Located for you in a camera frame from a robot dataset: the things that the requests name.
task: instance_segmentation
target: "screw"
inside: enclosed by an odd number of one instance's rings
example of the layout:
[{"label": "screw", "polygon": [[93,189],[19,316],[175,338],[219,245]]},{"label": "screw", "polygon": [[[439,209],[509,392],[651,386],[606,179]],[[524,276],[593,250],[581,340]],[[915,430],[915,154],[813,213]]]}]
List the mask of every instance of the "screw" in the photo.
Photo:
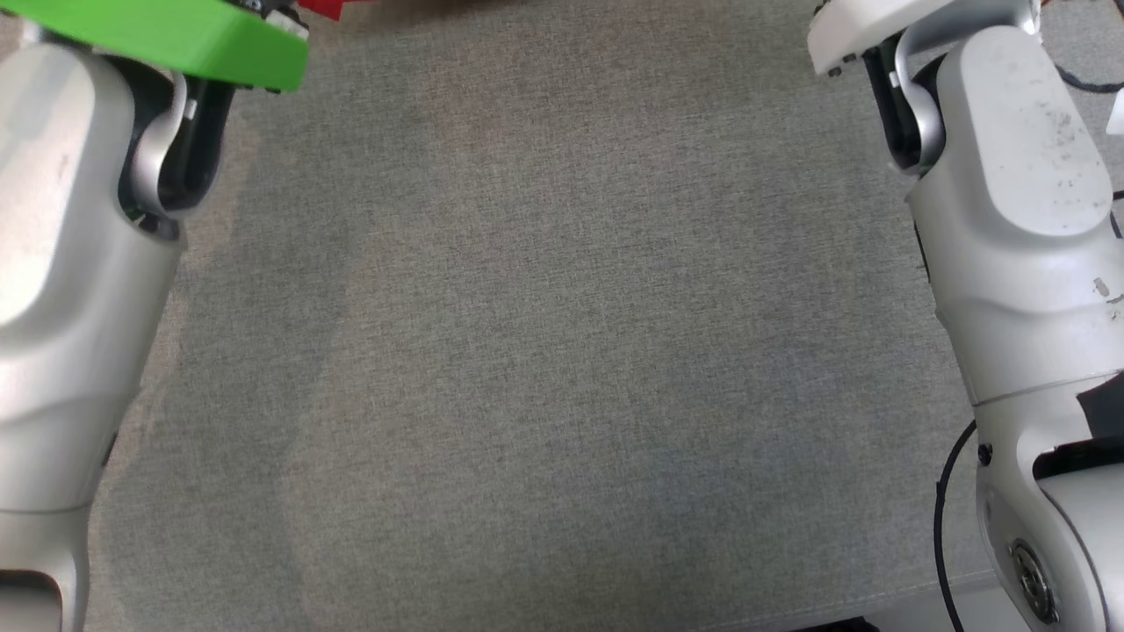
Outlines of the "screw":
[{"label": "screw", "polygon": [[1015,542],[1013,558],[1018,586],[1023,589],[1023,597],[1031,606],[1031,612],[1042,623],[1057,623],[1058,611],[1054,610],[1053,590],[1050,589],[1050,583],[1046,581],[1037,556],[1026,542],[1019,540]]}]

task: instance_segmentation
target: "gray tablecloth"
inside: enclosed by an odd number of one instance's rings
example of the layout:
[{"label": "gray tablecloth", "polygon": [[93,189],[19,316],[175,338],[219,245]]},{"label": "gray tablecloth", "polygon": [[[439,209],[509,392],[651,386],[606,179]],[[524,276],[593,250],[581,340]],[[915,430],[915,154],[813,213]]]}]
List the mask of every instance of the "gray tablecloth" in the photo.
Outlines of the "gray tablecloth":
[{"label": "gray tablecloth", "polygon": [[[971,413],[814,3],[311,18],[305,88],[239,94],[189,223],[88,629],[779,630],[932,589]],[[1048,46],[1120,79],[1117,22],[1055,2]],[[960,581],[990,575],[971,476]]]}]

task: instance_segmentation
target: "red object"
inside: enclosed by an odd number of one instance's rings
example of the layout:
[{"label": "red object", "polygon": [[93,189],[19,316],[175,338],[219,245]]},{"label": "red object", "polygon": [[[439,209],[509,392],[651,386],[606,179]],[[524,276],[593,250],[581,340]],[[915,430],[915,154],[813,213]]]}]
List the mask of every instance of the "red object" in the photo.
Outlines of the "red object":
[{"label": "red object", "polygon": [[356,0],[298,0],[297,3],[314,13],[320,13],[326,18],[339,21],[339,16],[344,12],[344,2],[355,1]]}]

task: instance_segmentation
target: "black cable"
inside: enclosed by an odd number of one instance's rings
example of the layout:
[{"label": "black cable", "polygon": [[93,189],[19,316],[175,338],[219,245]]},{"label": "black cable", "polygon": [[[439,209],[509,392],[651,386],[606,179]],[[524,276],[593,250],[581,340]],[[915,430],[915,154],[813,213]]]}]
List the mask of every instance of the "black cable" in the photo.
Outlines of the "black cable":
[{"label": "black cable", "polygon": [[[1115,2],[1116,10],[1120,11],[1121,17],[1124,17],[1124,0],[1115,0]],[[1081,81],[1076,74],[1069,72],[1060,65],[1058,66],[1058,74],[1061,75],[1061,80],[1066,83],[1081,90],[1082,92],[1089,92],[1091,94],[1115,94],[1121,90],[1124,90],[1124,81],[1120,83],[1089,83],[1087,81]]]},{"label": "black cable", "polygon": [[964,449],[964,444],[976,432],[976,419],[968,424],[964,432],[952,446],[949,460],[944,462],[944,470],[941,471],[941,480],[936,481],[936,511],[933,515],[933,552],[936,557],[936,580],[941,585],[941,596],[944,597],[944,607],[949,611],[949,620],[952,621],[952,629],[955,632],[964,632],[964,624],[960,622],[957,613],[957,604],[952,602],[952,588],[949,587],[949,571],[944,568],[944,496],[949,489],[949,479],[952,478],[952,468],[957,464],[957,458]]}]

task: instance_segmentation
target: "green plastic part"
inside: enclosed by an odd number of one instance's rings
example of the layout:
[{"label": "green plastic part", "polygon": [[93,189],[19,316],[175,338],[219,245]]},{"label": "green plastic part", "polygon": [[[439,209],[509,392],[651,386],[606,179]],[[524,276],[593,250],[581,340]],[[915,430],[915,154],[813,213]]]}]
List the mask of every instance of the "green plastic part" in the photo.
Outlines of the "green plastic part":
[{"label": "green plastic part", "polygon": [[291,92],[308,43],[221,0],[0,0],[48,30],[184,74]]}]

